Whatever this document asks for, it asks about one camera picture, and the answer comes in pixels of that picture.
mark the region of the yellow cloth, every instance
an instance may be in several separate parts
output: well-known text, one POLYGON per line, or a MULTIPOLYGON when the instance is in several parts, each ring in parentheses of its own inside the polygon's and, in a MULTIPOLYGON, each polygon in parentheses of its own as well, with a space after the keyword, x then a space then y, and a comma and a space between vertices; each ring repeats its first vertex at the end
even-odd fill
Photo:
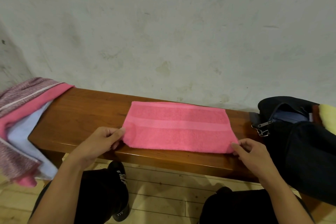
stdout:
POLYGON ((331 105, 320 105, 320 117, 324 127, 336 135, 336 107, 331 105))

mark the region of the bench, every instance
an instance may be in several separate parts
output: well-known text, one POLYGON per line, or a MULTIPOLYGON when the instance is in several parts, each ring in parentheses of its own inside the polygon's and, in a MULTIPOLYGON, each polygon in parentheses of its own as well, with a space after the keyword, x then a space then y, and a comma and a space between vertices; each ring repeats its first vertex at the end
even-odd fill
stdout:
MULTIPOLYGON (((64 154, 70 153, 96 128, 120 128, 132 101, 163 100, 71 88, 55 99, 43 113, 29 140, 59 167, 64 154)), ((226 113, 238 139, 252 138, 261 141, 257 131, 251 127, 248 112, 226 110, 226 113)), ((115 152, 107 152, 100 158, 258 182, 242 162, 231 154, 135 149, 122 144, 115 152)), ((321 218, 320 215, 324 216, 333 209, 333 206, 313 198, 304 195, 303 198, 316 221, 321 218)))

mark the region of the shoe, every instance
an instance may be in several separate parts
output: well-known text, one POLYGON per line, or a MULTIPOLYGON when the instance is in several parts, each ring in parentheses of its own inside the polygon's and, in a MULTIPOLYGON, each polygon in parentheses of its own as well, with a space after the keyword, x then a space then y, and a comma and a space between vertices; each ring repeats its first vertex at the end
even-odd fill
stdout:
POLYGON ((120 183, 121 183, 121 189, 124 188, 125 190, 125 202, 122 204, 121 211, 119 213, 116 213, 112 215, 113 219, 117 222, 121 222, 125 220, 130 212, 130 207, 128 204, 128 190, 127 190, 127 181, 126 181, 126 172, 124 165, 121 162, 118 161, 112 161, 108 167, 107 170, 111 172, 112 174, 118 174, 120 177, 120 183))
POLYGON ((216 194, 229 193, 229 192, 232 192, 232 189, 228 187, 221 187, 219 190, 216 191, 216 194))

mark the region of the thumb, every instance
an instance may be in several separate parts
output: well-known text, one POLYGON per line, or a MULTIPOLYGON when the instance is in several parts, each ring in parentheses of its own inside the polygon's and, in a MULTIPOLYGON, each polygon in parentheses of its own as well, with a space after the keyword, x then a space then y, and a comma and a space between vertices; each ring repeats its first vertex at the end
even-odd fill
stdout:
POLYGON ((111 136, 109 136, 108 138, 110 139, 111 145, 118 141, 124 134, 125 134, 125 128, 121 128, 116 130, 111 136))
POLYGON ((238 153, 238 155, 243 158, 246 157, 248 152, 246 150, 244 150, 243 147, 241 147, 239 144, 236 143, 231 143, 231 147, 233 148, 233 150, 238 153))

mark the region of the black backpack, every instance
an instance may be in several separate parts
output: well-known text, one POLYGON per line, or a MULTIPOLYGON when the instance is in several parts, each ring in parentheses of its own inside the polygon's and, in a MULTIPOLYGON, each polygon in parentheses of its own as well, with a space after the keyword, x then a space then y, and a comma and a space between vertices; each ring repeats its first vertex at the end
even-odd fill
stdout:
POLYGON ((250 114, 252 127, 264 143, 283 179, 305 195, 336 205, 336 135, 309 121, 316 103, 272 97, 259 102, 259 120, 250 114), (299 113, 308 121, 274 120, 277 112, 299 113))

